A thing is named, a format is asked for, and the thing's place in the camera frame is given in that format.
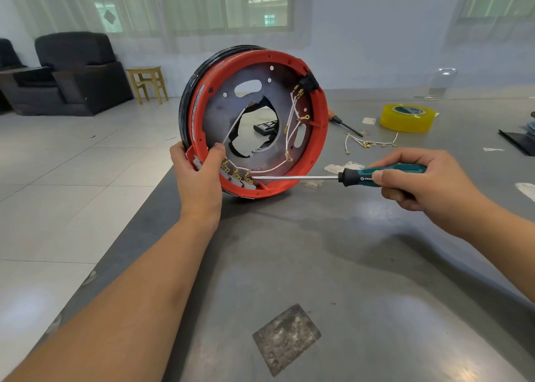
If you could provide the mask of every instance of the black-handled screwdriver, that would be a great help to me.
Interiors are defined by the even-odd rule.
[[[341,118],[339,118],[336,114],[334,114],[334,113],[332,112],[331,109],[329,109],[329,121],[332,121],[333,123],[341,124],[341,125],[343,125],[345,128],[350,129],[352,132],[354,132],[354,133],[357,134],[358,136],[364,137],[364,135],[362,135],[361,132],[358,132],[358,131],[355,130],[354,128],[351,128],[350,126],[348,126],[347,124],[345,124],[345,122],[343,122]]]
[[[264,181],[303,181],[336,179],[338,180],[338,182],[343,183],[345,187],[353,185],[364,185],[378,188],[379,185],[371,179],[371,176],[376,170],[384,169],[397,169],[407,173],[424,173],[427,168],[423,165],[418,165],[417,163],[397,163],[395,165],[386,166],[384,168],[366,168],[358,170],[346,168],[342,172],[338,173],[338,175],[336,176],[251,176],[251,179]]]

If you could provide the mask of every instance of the gray table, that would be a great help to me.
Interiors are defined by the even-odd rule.
[[[331,103],[367,138],[393,133],[364,117],[385,102]],[[430,133],[399,146],[449,150],[485,194],[528,219],[535,203],[516,182],[535,181],[535,159],[498,136],[529,119],[533,101],[427,104],[441,114]],[[504,151],[485,152],[486,148]],[[331,163],[369,164],[392,148],[350,145],[331,127],[311,174]],[[80,288],[64,321],[151,246],[179,216],[170,171]],[[481,255],[421,213],[372,188],[302,183],[250,201],[224,197],[223,216],[184,313],[166,381],[268,381],[252,334],[299,303],[322,337],[279,381],[535,380],[533,306]]]

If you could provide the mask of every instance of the red ring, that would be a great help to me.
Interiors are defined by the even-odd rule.
[[[303,60],[298,59],[289,54],[272,50],[253,50],[243,52],[241,54],[232,55],[217,65],[213,66],[199,81],[192,97],[191,106],[188,112],[188,131],[191,138],[191,147],[188,149],[186,155],[188,160],[193,163],[195,156],[204,163],[208,156],[208,149],[206,147],[206,137],[202,131],[202,120],[204,110],[210,100],[211,96],[215,95],[220,86],[229,77],[239,70],[257,63],[271,62],[274,64],[282,64],[290,67],[299,76],[304,76],[307,70],[310,70]],[[312,128],[310,140],[307,144],[303,155],[295,166],[286,174],[291,176],[301,176],[309,173],[314,163],[316,163],[319,155],[322,152],[325,138],[327,137],[327,124],[329,123],[329,112],[327,110],[327,100],[325,93],[321,88],[310,93],[310,99],[313,110],[313,120],[309,120],[309,125]],[[194,121],[192,123],[191,117],[193,109],[196,108]],[[247,198],[258,199],[277,195],[288,190],[298,181],[272,181],[271,183],[261,183],[256,190],[240,188],[222,175],[219,176],[221,187],[227,192]]]

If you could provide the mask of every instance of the clear packing tape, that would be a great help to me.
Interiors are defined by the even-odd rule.
[[[381,125],[400,132],[426,132],[433,125],[435,111],[431,108],[395,103],[386,105],[381,115]]]

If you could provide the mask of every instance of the black armchair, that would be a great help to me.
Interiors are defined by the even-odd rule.
[[[24,67],[20,59],[13,49],[11,41],[5,38],[0,38],[0,71],[17,69]],[[9,101],[5,98],[0,90],[0,112],[11,110]]]
[[[0,88],[17,113],[92,116],[133,99],[106,34],[45,35],[35,50],[42,68],[0,71]]]

